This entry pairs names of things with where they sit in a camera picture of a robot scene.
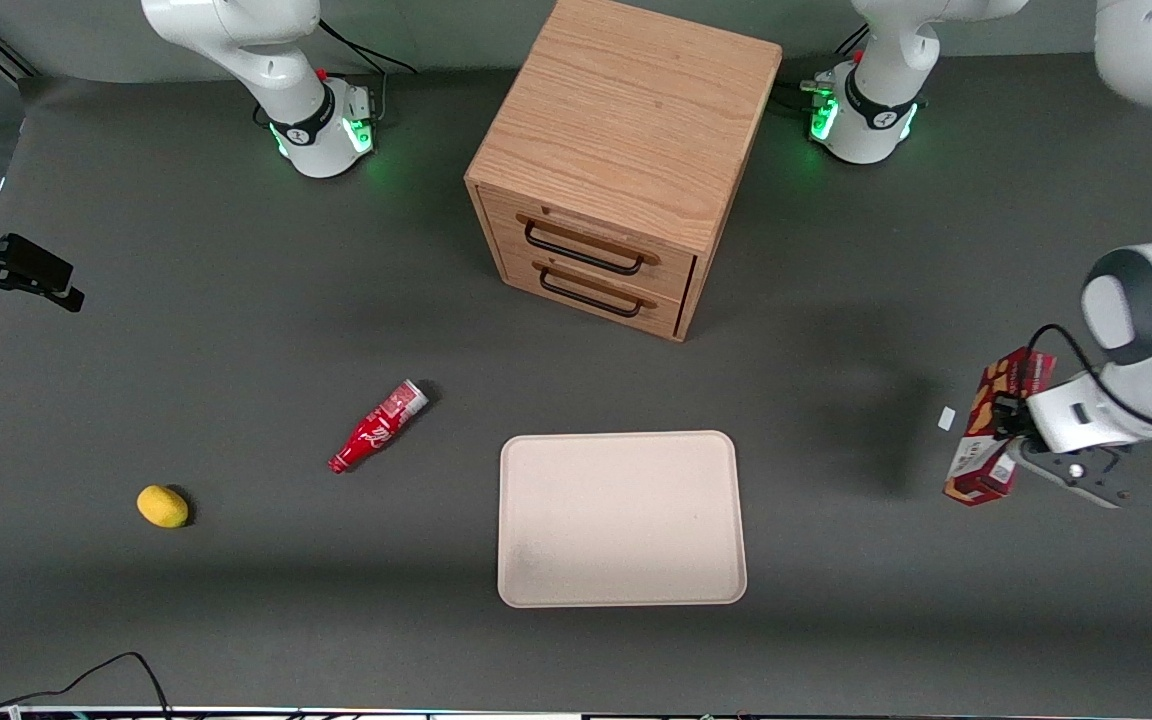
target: black metal handle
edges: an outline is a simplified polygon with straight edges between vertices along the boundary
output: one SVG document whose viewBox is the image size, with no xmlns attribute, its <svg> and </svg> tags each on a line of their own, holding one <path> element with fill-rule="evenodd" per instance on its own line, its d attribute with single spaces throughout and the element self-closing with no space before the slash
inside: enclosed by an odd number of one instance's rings
<svg viewBox="0 0 1152 720">
<path fill-rule="evenodd" d="M 522 236 L 526 237 L 526 244 L 531 247 L 539 247 L 541 250 L 548 250 L 558 255 L 562 255 L 563 258 L 571 258 L 573 260 L 579 260 L 588 265 L 594 265 L 596 268 L 607 270 L 609 273 L 616 273 L 619 275 L 631 275 L 639 270 L 643 270 L 643 256 L 639 255 L 639 259 L 635 260 L 632 265 L 616 265 L 616 263 L 608 263 L 599 258 L 594 258 L 592 255 L 584 255 L 584 252 L 577 252 L 575 250 L 568 250 L 566 247 L 554 245 L 552 242 L 545 242 L 532 237 L 531 232 L 536 229 L 535 220 L 526 220 L 526 228 L 522 232 Z"/>
<path fill-rule="evenodd" d="M 585 297 L 584 295 L 581 295 L 581 293 L 578 291 L 567 290 L 567 288 L 564 287 L 558 287 L 556 285 L 545 282 L 545 278 L 547 276 L 550 276 L 550 268 L 540 268 L 540 287 L 545 288 L 545 290 L 553 291 L 554 295 L 562 295 L 568 300 L 575 300 L 576 302 L 584 302 L 585 305 L 598 306 L 598 309 L 602 310 L 605 313 L 620 314 L 622 316 L 622 318 L 632 318 L 632 316 L 638 314 L 639 310 L 643 309 L 643 301 L 641 300 L 634 302 L 632 310 L 626 310 L 622 306 L 608 305 L 607 302 L 602 302 L 601 300 L 593 300 L 593 297 Z"/>
</svg>

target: beige tray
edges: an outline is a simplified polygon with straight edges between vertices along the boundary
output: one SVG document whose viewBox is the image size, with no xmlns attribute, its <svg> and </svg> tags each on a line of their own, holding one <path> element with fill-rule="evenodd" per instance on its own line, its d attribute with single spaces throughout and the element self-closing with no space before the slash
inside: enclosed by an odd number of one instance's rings
<svg viewBox="0 0 1152 720">
<path fill-rule="evenodd" d="M 714 430 L 513 438 L 497 561 L 513 607 L 736 602 L 736 448 Z"/>
</svg>

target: red box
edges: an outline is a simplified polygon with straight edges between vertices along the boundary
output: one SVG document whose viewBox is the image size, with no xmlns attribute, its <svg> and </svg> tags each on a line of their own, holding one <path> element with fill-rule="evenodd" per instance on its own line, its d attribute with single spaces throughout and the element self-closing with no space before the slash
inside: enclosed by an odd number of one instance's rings
<svg viewBox="0 0 1152 720">
<path fill-rule="evenodd" d="M 968 429 L 945 480 L 945 494 L 963 505 L 1001 500 L 1011 492 L 1016 461 L 1007 456 L 1010 438 L 993 437 L 993 400 L 1001 393 L 1018 397 L 1021 387 L 1025 396 L 1047 389 L 1056 367 L 1056 357 L 1036 351 L 1030 354 L 1025 377 L 1021 378 L 1020 364 L 1024 358 L 1025 348 L 1021 347 L 980 373 Z"/>
</svg>

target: yellow lemon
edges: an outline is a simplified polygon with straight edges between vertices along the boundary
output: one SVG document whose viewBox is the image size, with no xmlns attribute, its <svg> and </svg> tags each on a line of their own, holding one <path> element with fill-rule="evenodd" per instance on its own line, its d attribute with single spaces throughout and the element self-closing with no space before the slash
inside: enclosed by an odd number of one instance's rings
<svg viewBox="0 0 1152 720">
<path fill-rule="evenodd" d="M 136 498 L 136 509 L 159 528 L 180 528 L 189 520 L 189 506 L 173 488 L 147 486 Z"/>
</svg>

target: wooden drawer cabinet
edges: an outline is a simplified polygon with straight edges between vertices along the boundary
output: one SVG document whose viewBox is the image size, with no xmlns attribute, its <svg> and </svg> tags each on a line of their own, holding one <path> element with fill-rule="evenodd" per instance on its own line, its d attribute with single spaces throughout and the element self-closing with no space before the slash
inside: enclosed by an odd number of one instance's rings
<svg viewBox="0 0 1152 720">
<path fill-rule="evenodd" d="M 612 286 L 682 301 L 694 255 L 493 188 L 480 188 L 480 197 L 501 256 L 570 266 Z"/>
<path fill-rule="evenodd" d="M 503 281 L 684 340 L 780 59 L 558 0 L 465 175 Z"/>
</svg>

